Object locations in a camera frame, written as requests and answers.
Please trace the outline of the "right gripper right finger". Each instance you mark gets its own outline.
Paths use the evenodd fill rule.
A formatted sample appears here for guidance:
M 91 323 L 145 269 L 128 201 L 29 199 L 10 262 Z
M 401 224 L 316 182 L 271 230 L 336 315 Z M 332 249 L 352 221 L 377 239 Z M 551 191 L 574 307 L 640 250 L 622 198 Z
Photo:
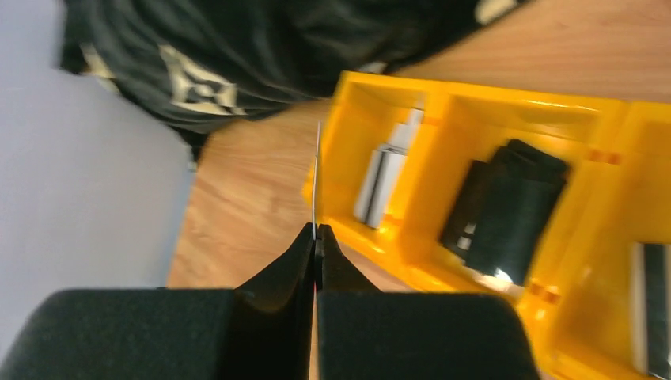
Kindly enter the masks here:
M 537 379 L 517 312 L 486 293 L 384 292 L 317 231 L 322 379 Z

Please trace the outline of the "silver credit card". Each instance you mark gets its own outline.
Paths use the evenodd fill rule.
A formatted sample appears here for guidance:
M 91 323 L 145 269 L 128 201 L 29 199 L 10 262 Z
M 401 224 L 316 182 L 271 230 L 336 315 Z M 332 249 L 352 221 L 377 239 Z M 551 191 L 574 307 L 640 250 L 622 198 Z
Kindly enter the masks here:
M 317 208 L 318 208 L 318 195 L 319 195 L 319 174 L 320 174 L 320 144 L 321 144 L 321 130 L 322 122 L 317 122 L 317 140 L 314 152 L 313 160 L 313 182 L 312 182 L 312 191 L 311 191 L 311 219 L 312 219 L 312 236 L 313 239 L 317 240 Z

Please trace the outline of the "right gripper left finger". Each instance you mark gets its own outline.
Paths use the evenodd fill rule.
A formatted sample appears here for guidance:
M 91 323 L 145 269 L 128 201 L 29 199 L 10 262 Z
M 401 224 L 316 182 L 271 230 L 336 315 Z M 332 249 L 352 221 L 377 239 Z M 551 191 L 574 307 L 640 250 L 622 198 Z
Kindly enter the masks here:
M 69 289 L 44 299 L 4 379 L 305 379 L 313 226 L 235 288 Z

